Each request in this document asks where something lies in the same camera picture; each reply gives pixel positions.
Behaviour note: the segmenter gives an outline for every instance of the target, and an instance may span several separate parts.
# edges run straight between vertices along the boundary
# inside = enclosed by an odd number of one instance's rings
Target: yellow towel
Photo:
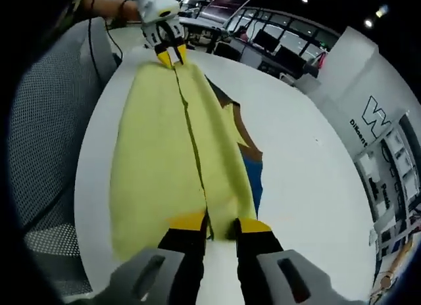
[[[235,125],[234,120],[234,104],[228,103],[224,108],[222,108],[222,114],[225,119],[228,121],[228,125],[230,127],[230,131],[232,132],[232,135],[235,138],[235,141],[243,146],[250,147],[244,140],[244,138],[241,136],[240,132],[237,129],[237,126]]]
[[[255,218],[247,173],[230,133],[198,67],[187,63],[175,72],[148,63],[139,68],[112,163],[112,245],[119,260],[145,246],[157,246],[168,218],[206,206],[215,239],[225,238],[237,216]]]

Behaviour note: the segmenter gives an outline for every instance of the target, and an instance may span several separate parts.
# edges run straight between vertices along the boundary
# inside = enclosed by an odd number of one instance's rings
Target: human arm
[[[95,16],[103,18],[117,18],[121,17],[125,20],[139,21],[139,14],[137,11],[137,4],[135,1],[125,0],[82,0],[80,8]]]

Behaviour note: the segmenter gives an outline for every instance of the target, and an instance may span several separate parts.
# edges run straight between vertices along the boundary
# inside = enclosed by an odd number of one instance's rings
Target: window
[[[289,22],[289,19],[290,17],[283,16],[281,14],[273,14],[269,21],[275,24],[280,24],[281,26],[286,26]]]
[[[305,49],[301,57],[304,60],[308,61],[308,60],[314,59],[320,53],[323,53],[323,50],[321,50],[321,48],[315,46],[314,44],[309,44],[309,46]]]
[[[271,12],[260,12],[259,19],[266,21],[269,19]]]
[[[274,26],[273,24],[267,24],[266,27],[264,27],[264,31],[276,39],[279,38],[283,30],[284,29],[279,28],[278,26]]]
[[[289,31],[285,31],[284,35],[281,37],[281,45],[296,54],[300,54],[306,43],[307,41],[301,39],[297,34]]]
[[[249,40],[253,40],[257,35],[257,32],[259,32],[259,30],[262,29],[263,26],[264,22],[253,20],[249,26],[249,29],[247,29],[247,37],[249,37]]]
[[[320,46],[327,48],[327,50],[330,50],[332,47],[334,47],[337,39],[337,36],[330,34],[329,32],[322,29],[320,29],[316,35],[316,40],[320,42]]]
[[[255,9],[246,9],[244,17],[253,17],[257,11]]]
[[[298,20],[294,20],[291,23],[290,28],[301,32],[302,34],[308,35],[309,37],[311,37],[316,31],[316,27]]]
[[[239,19],[241,18],[241,15],[242,15],[242,12],[241,12],[241,14],[239,14],[239,15],[237,15],[237,16],[235,16],[231,19],[230,24],[228,24],[228,27],[227,27],[227,30],[229,32],[233,32],[235,30],[235,26],[237,26],[237,23],[239,22]]]
[[[188,8],[195,8],[196,4],[197,4],[197,7],[200,7],[201,4],[204,4],[206,6],[208,3],[205,0],[183,0],[182,1],[182,5],[187,6]]]

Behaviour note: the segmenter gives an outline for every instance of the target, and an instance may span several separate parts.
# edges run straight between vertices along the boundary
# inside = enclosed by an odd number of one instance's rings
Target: round table
[[[333,288],[366,300],[374,278],[368,246],[368,199],[341,140],[312,101],[286,83],[244,64],[188,51],[206,76],[241,104],[243,123],[263,152],[259,219],[285,249],[324,270]],[[136,47],[107,84],[87,127],[76,174],[74,213],[82,262],[93,292],[119,265],[112,257],[109,181],[118,125],[141,63],[156,61]],[[243,304],[235,243],[209,242],[197,304]]]

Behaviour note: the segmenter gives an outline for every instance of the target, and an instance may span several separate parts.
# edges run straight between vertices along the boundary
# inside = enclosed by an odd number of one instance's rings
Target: gray mesh chair
[[[116,70],[104,23],[71,27],[24,75],[12,106],[11,191],[28,248],[63,296],[90,292],[74,227],[74,181],[87,124]]]

